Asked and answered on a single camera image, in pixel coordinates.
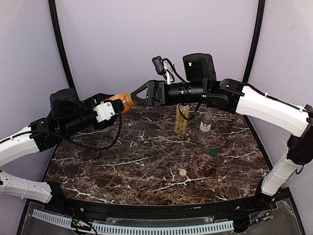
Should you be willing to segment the orange juice bottle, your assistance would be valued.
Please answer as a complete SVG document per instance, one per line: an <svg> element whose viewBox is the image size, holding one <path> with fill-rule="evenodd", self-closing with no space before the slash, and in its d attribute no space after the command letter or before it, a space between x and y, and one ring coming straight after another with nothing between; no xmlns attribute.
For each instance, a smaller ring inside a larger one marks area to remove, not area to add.
<svg viewBox="0 0 313 235"><path fill-rule="evenodd" d="M119 93L108 98L108 100L117 102L118 107L120 108L122 114L127 113L131 109L129 107L126 107L124 104L125 95L126 95L125 93Z"/></svg>

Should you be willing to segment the green tea plastic bottle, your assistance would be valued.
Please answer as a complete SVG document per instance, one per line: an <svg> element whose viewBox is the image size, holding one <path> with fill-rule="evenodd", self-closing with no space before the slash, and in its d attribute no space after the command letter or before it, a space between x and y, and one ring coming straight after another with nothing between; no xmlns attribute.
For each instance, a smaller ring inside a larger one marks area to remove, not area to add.
<svg viewBox="0 0 313 235"><path fill-rule="evenodd" d="M186 134L188 120L186 120L181 113L189 118L190 106L189 105L177 105L176 107L176 120L175 120L175 133L179 135Z"/></svg>

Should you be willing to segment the Starbucks coffee glass bottle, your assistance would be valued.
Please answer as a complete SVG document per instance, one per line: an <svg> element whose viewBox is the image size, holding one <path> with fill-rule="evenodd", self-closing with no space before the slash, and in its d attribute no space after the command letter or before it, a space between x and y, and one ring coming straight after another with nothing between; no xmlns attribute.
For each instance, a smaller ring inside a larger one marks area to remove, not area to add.
<svg viewBox="0 0 313 235"><path fill-rule="evenodd" d="M211 112L205 112L201 116L200 128L199 128L199 142L201 145L205 145L208 137L209 132L211 130L211 126L213 123L213 116Z"/></svg>

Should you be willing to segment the cream white bottle cap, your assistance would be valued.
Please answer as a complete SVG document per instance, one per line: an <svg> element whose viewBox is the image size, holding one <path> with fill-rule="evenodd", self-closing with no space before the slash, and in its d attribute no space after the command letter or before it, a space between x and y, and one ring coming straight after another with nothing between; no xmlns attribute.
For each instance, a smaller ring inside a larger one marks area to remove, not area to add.
<svg viewBox="0 0 313 235"><path fill-rule="evenodd" d="M186 169L180 169L180 170L179 170L179 175L180 175L181 177L186 177L186 176L187 176L187 171L186 171Z"/></svg>

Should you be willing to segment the green bottle cap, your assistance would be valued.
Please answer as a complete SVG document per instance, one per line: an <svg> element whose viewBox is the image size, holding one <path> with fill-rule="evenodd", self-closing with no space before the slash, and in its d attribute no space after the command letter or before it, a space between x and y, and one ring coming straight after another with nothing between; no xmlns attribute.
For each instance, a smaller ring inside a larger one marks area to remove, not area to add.
<svg viewBox="0 0 313 235"><path fill-rule="evenodd" d="M210 149L210 150L209 150L209 155L210 155L211 157L216 157L217 154L218 154L218 151L217 151L216 149Z"/></svg>

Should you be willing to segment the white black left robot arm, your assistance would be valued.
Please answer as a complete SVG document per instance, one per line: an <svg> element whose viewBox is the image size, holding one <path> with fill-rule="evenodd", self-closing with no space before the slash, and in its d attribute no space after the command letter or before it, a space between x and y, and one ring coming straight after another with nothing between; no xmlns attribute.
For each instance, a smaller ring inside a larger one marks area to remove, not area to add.
<svg viewBox="0 0 313 235"><path fill-rule="evenodd" d="M74 89L62 89L50 95L47 117L31 122L21 131L1 140L0 165L21 157L44 152L63 141L88 148L71 140L78 132L92 126L95 130L112 126L122 119L124 105L121 99L110 100L107 94L96 94L80 101ZM16 196L50 203L64 194L58 183L36 182L0 172L1 195Z"/></svg>

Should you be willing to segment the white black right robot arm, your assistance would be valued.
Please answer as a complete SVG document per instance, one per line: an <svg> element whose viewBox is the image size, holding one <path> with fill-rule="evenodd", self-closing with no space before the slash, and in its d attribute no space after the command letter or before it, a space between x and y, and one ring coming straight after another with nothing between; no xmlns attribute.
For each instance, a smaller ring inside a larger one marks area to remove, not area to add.
<svg viewBox="0 0 313 235"><path fill-rule="evenodd" d="M287 151L261 181L263 195L273 196L300 166L312 161L312 106L290 104L233 79L218 81L210 54L193 53L182 60L186 79L180 83L150 80L132 92L132 99L147 106L206 104L232 114L254 117L290 132Z"/></svg>

